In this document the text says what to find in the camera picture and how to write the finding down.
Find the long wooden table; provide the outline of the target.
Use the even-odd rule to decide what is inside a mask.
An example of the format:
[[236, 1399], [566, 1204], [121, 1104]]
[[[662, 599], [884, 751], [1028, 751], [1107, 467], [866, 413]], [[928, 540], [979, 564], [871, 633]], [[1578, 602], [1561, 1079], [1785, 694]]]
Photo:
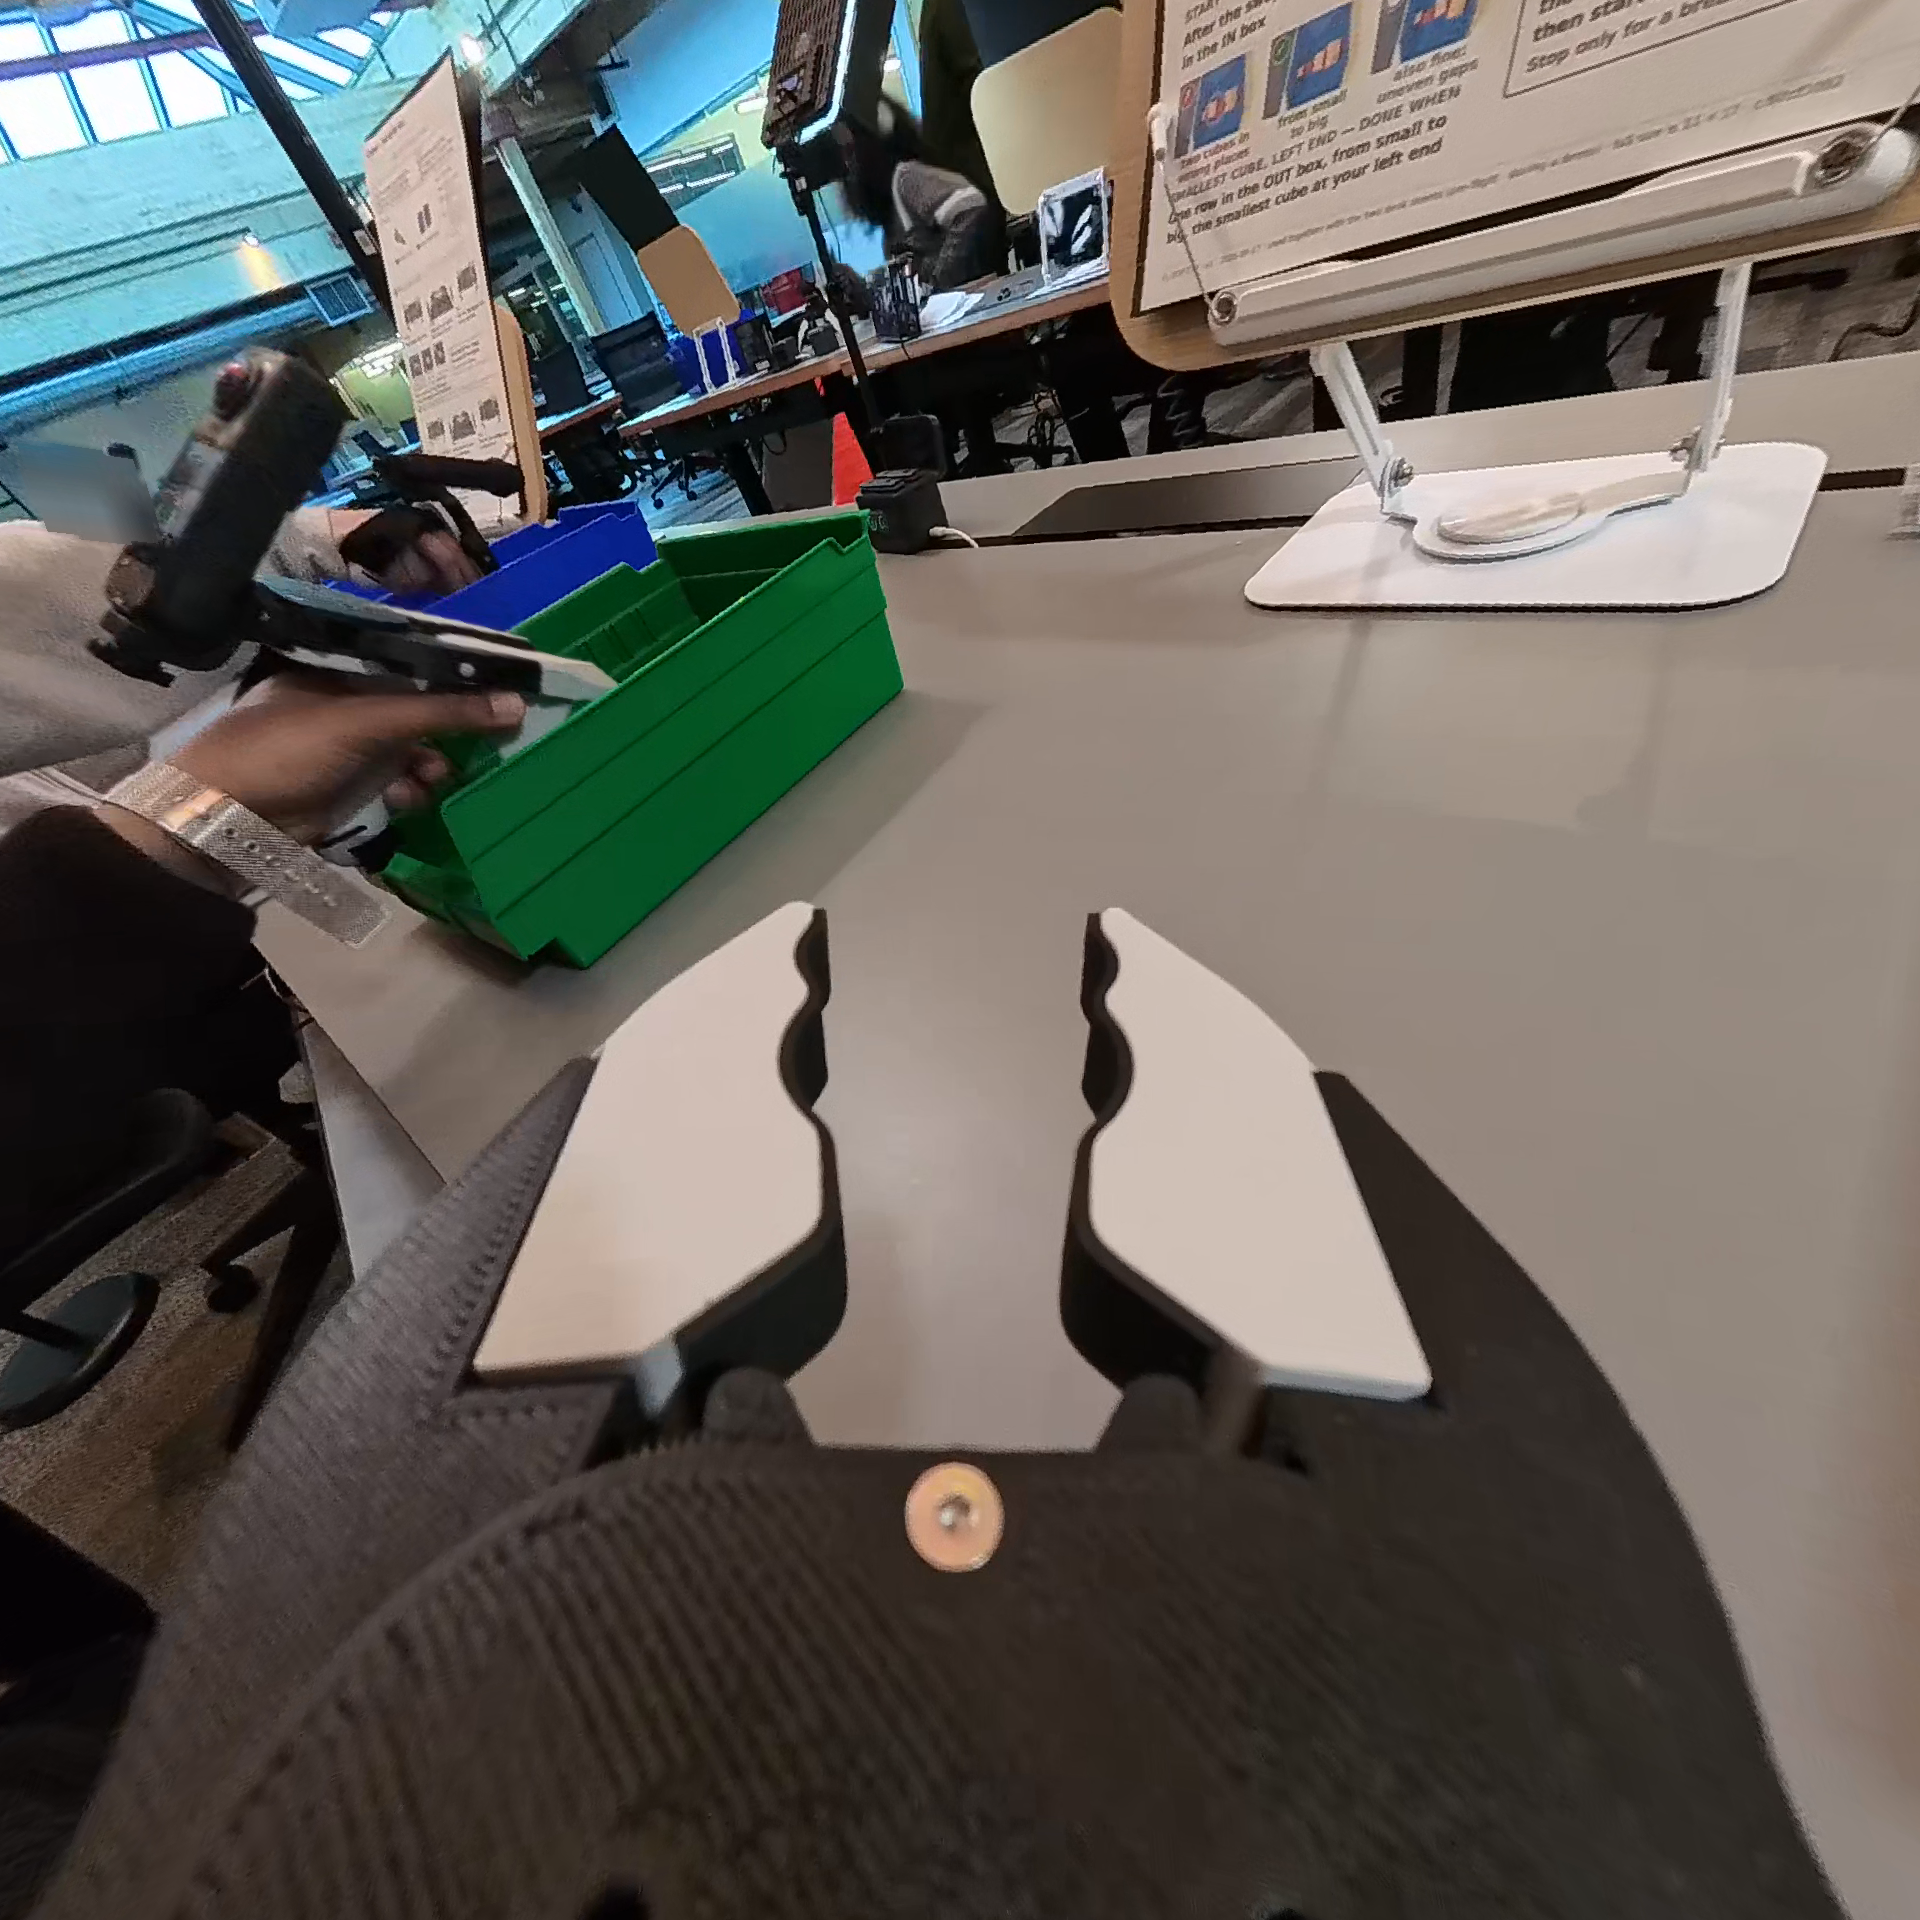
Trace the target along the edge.
[[847, 345], [794, 366], [732, 379], [717, 392], [684, 395], [627, 417], [617, 431], [632, 456], [679, 472], [717, 469], [751, 516], [777, 516], [834, 500], [834, 421], [853, 413], [878, 420], [905, 413], [963, 413], [1024, 381], [1054, 389], [1046, 354], [1083, 316], [1110, 311], [1105, 266], [1045, 283], [1022, 272], [972, 286], [943, 324], [905, 341], [856, 329], [854, 377]]

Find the person's left hand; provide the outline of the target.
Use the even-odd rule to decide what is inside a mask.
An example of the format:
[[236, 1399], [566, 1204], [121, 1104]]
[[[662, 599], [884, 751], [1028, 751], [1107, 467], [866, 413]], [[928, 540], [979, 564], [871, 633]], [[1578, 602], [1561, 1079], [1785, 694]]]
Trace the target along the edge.
[[451, 778], [440, 742], [517, 734], [524, 699], [507, 689], [429, 692], [277, 676], [181, 744], [168, 764], [316, 847], [371, 803], [408, 812]]

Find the black charger box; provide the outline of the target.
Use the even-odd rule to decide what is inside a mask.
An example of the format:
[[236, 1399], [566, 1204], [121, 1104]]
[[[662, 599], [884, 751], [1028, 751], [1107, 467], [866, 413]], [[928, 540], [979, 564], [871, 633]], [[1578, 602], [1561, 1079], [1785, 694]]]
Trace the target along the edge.
[[873, 550], [881, 555], [924, 553], [949, 527], [940, 475], [924, 465], [874, 472], [859, 483], [854, 506], [864, 516]]

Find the small display card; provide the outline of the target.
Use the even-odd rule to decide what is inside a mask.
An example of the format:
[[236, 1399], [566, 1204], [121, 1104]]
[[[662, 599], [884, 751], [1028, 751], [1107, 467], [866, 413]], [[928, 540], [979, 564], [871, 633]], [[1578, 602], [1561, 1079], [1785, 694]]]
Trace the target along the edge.
[[1039, 194], [1039, 263], [1049, 292], [1108, 275], [1110, 197], [1107, 170], [1098, 166]]

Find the black office chair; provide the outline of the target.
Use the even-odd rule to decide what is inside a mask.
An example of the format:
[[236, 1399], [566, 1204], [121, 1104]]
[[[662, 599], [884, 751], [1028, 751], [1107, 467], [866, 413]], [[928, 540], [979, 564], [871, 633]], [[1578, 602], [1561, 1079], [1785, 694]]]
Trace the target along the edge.
[[[51, 1421], [130, 1355], [162, 1297], [155, 1272], [107, 1272], [77, 1286], [53, 1307], [38, 1307], [38, 1301], [160, 1204], [191, 1188], [215, 1163], [216, 1146], [215, 1118], [189, 1092], [164, 1087], [142, 1097], [129, 1109], [93, 1182], [44, 1232], [5, 1260], [2, 1332], [13, 1337], [13, 1348], [2, 1368], [2, 1428], [27, 1429]], [[207, 1260], [207, 1307], [239, 1311], [263, 1292], [245, 1253], [278, 1236], [287, 1238], [228, 1415], [228, 1453], [246, 1441], [292, 1358], [331, 1261], [345, 1247], [325, 1147], [295, 1142], [292, 1154], [292, 1180], [220, 1240]]]

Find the LED light panel stand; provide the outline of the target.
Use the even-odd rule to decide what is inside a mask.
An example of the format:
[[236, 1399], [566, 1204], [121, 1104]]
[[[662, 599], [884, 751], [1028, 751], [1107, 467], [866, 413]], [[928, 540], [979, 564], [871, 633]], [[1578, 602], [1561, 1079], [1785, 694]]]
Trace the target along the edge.
[[892, 32], [895, 4], [781, 2], [761, 130], [762, 145], [774, 153], [812, 237], [829, 311], [850, 368], [863, 447], [874, 472], [889, 465], [886, 420], [856, 338], [838, 257], [829, 244], [820, 197], [854, 180], [856, 131], [878, 130]]

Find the blue plastic bin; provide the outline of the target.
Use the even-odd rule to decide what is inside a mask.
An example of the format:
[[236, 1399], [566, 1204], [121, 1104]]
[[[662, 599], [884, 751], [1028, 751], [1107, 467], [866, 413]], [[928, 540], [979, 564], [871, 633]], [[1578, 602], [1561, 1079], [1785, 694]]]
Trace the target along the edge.
[[374, 606], [444, 614], [457, 622], [513, 631], [615, 565], [647, 570], [658, 558], [648, 518], [636, 500], [565, 506], [555, 520], [524, 523], [492, 542], [497, 565], [449, 594], [419, 594], [342, 581], [340, 589]]

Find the grey desk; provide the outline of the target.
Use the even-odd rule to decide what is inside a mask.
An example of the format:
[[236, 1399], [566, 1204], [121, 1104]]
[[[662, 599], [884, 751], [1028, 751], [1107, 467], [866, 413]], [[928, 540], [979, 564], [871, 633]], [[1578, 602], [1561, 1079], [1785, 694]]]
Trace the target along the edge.
[[809, 899], [847, 1445], [1093, 1441], [1059, 1323], [1087, 915], [1353, 1079], [1613, 1380], [1852, 1915], [1917, 1915], [1917, 351], [1741, 377], [1823, 447], [1763, 595], [1260, 611], [1281, 532], [878, 564], [905, 694], [589, 971], [399, 915], [263, 947], [345, 1056], [355, 1260], [662, 981]]

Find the beige hanging panel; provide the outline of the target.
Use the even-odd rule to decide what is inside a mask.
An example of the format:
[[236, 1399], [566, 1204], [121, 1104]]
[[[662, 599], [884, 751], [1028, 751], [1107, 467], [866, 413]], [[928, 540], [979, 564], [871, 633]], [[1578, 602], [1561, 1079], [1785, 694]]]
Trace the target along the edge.
[[1097, 7], [972, 82], [972, 120], [1005, 211], [1039, 211], [1045, 192], [1107, 172], [1120, 93], [1122, 12]]

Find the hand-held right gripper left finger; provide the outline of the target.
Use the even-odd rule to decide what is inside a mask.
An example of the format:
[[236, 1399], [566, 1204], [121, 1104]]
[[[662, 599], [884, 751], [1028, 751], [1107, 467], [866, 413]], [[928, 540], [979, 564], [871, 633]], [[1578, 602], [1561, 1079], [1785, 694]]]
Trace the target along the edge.
[[592, 1053], [471, 1368], [490, 1385], [621, 1380], [667, 1429], [737, 1372], [805, 1372], [850, 1297], [819, 1115], [826, 914], [787, 901], [671, 978]]

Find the silver wristwatch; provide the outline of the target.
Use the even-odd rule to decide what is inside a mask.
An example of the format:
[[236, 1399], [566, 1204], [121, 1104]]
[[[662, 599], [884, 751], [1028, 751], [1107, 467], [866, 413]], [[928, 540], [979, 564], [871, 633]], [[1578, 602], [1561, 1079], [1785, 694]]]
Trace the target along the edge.
[[383, 891], [170, 762], [150, 762], [121, 780], [104, 803], [223, 869], [248, 905], [285, 908], [340, 946], [367, 946], [395, 917]]

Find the black ceiling pole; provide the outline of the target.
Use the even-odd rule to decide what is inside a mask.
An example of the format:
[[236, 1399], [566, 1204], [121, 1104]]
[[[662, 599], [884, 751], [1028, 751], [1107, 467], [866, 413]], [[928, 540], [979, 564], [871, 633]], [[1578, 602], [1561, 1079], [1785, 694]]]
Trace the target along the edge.
[[319, 205], [326, 226], [340, 239], [351, 266], [364, 280], [377, 306], [392, 314], [392, 294], [385, 263], [378, 254], [371, 216], [361, 199], [342, 183], [325, 149], [308, 131], [301, 117], [296, 101], [287, 93], [283, 82], [273, 69], [269, 56], [260, 49], [250, 25], [231, 2], [195, 4], [204, 32], [215, 47], [228, 60], [239, 84], [252, 100], [252, 108], [270, 130], [283, 155], [295, 167], [301, 183]]

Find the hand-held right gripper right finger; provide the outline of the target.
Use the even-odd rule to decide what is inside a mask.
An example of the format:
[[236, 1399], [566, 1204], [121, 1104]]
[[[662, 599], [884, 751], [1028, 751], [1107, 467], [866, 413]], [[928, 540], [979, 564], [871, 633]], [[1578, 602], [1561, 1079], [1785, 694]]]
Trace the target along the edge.
[[1119, 1390], [1184, 1384], [1226, 1447], [1278, 1393], [1425, 1401], [1433, 1364], [1308, 1051], [1119, 905], [1087, 917], [1079, 995], [1075, 1354]]

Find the green plastic bin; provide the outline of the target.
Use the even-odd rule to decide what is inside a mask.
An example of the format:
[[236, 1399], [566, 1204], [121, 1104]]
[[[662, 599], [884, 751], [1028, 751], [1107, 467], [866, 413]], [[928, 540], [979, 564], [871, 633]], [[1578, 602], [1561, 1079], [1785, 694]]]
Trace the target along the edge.
[[510, 630], [618, 685], [515, 754], [451, 744], [377, 879], [524, 962], [589, 968], [902, 692], [856, 506], [667, 536]]

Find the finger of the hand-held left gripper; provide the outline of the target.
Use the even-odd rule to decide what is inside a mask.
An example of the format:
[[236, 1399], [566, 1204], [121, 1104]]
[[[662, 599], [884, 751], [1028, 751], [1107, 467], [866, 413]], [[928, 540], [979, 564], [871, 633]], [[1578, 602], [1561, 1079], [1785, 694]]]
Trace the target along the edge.
[[618, 679], [590, 659], [541, 651], [502, 639], [435, 639], [433, 659], [446, 668], [451, 687], [513, 694], [522, 720], [513, 732], [490, 734], [482, 746], [501, 756], [518, 754], [555, 732], [577, 708], [615, 692]]

